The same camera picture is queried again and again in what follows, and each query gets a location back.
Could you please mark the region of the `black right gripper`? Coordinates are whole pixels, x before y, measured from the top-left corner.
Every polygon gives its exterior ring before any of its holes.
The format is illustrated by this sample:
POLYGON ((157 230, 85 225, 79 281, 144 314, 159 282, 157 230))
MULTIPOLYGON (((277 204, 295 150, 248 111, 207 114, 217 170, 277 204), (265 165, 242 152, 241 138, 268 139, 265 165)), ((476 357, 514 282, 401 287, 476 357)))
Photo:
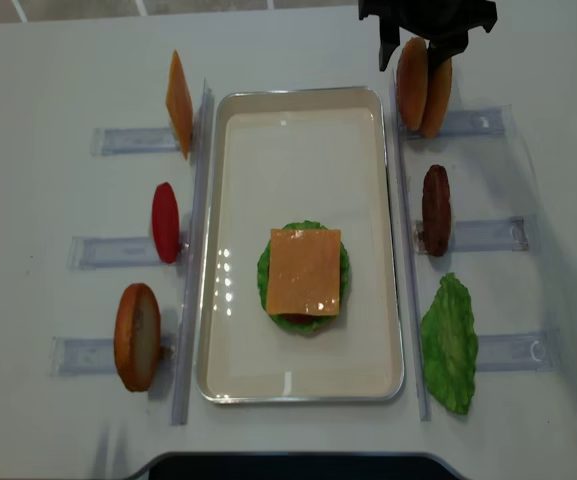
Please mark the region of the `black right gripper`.
MULTIPOLYGON (((400 30, 427 40, 442 40, 482 27, 489 33, 497 22, 493 1, 470 0, 365 0, 358 2, 359 18, 379 18, 379 70, 385 71, 400 45, 400 30)), ((430 41, 427 48, 428 74, 447 60, 463 53, 468 38, 430 41)))

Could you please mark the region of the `dark robot base bottom edge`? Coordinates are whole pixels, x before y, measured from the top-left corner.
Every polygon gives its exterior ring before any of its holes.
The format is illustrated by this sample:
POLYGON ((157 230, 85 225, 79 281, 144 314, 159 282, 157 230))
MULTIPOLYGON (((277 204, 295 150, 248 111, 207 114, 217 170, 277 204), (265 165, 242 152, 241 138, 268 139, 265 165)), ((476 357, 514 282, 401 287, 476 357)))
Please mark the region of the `dark robot base bottom edge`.
POLYGON ((341 453, 197 453, 172 455, 147 470, 149 479, 460 479, 423 455, 341 453))

